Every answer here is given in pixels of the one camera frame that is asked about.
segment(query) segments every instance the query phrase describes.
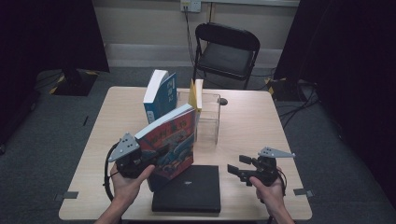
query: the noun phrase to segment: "chair backrest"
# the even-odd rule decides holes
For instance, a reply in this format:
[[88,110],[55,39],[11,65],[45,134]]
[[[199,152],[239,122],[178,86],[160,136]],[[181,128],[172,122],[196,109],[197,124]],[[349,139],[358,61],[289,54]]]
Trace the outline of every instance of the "chair backrest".
[[237,49],[259,51],[259,39],[249,31],[240,30],[226,25],[208,22],[202,23],[195,29],[197,42],[199,39],[219,45]]

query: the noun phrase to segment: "black laptop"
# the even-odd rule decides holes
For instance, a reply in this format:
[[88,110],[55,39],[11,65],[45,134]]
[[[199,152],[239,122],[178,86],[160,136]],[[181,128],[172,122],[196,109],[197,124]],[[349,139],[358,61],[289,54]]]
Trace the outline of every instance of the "black laptop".
[[192,165],[154,192],[153,212],[219,213],[219,167]]

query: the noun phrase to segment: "black curtain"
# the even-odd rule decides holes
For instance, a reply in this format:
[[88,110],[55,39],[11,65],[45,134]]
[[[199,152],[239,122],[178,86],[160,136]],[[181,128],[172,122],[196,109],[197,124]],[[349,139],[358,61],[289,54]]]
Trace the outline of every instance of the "black curtain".
[[319,99],[343,139],[394,207],[395,8],[390,0],[301,0],[275,73],[318,84]]
[[1,1],[0,33],[0,143],[41,71],[109,71],[92,0]]

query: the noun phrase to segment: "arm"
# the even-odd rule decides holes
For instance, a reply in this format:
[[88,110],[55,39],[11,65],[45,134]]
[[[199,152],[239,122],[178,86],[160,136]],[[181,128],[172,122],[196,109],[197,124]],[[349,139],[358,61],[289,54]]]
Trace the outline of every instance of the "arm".
[[122,175],[118,174],[117,165],[114,164],[110,171],[114,187],[114,199],[95,223],[118,223],[122,214],[134,202],[134,199],[139,193],[140,185],[150,176],[154,168],[154,165],[150,165],[137,179],[131,179],[124,178]]
[[258,178],[252,176],[250,182],[256,187],[257,198],[262,199],[268,214],[278,224],[294,224],[283,201],[282,182],[278,178],[273,185],[266,187]]

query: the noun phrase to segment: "handheld controller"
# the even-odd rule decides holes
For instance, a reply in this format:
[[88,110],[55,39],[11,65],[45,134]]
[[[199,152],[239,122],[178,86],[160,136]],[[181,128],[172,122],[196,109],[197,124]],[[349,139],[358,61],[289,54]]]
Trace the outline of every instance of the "handheld controller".
[[151,164],[156,165],[157,160],[168,153],[169,145],[152,151],[149,154],[143,154],[142,148],[129,133],[126,133],[121,140],[116,143],[106,156],[105,162],[105,190],[110,201],[113,200],[113,194],[110,190],[110,177],[107,175],[108,163],[115,162],[118,173],[123,177],[136,179]]
[[267,187],[270,187],[279,177],[282,181],[283,194],[285,194],[286,184],[280,175],[280,171],[276,168],[276,158],[293,158],[294,153],[280,151],[274,148],[265,147],[259,152],[257,159],[240,155],[239,161],[246,164],[253,164],[256,170],[240,170],[236,166],[228,164],[228,173],[237,175],[241,182],[246,182],[247,186],[252,186],[250,177],[255,176]]

